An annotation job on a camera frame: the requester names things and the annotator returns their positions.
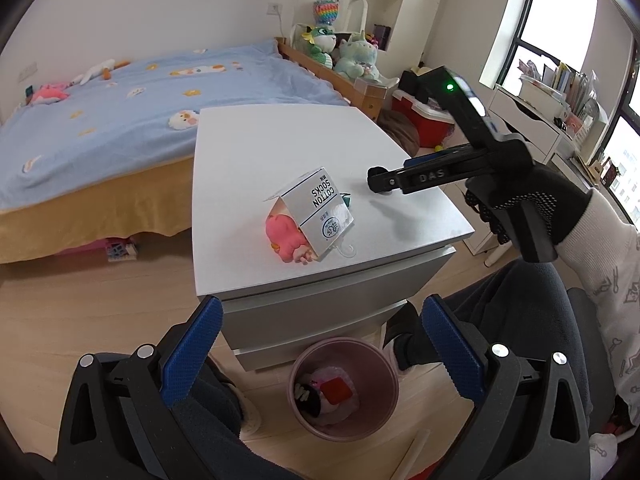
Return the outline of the black gloved right hand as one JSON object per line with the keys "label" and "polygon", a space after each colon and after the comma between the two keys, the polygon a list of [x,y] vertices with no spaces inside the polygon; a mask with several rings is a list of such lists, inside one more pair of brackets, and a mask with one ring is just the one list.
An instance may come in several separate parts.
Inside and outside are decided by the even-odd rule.
{"label": "black gloved right hand", "polygon": [[558,258],[560,243],[586,212],[592,192],[547,166],[536,164],[524,176],[465,182],[465,201],[499,243],[510,242],[529,263]]}

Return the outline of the white patterned sleeve forearm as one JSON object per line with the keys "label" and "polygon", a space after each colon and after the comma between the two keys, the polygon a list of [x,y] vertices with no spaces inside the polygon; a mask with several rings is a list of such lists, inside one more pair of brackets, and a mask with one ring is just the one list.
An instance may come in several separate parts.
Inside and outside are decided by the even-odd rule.
{"label": "white patterned sleeve forearm", "polygon": [[595,188],[574,229],[556,248],[597,308],[616,393],[639,422],[639,232]]}

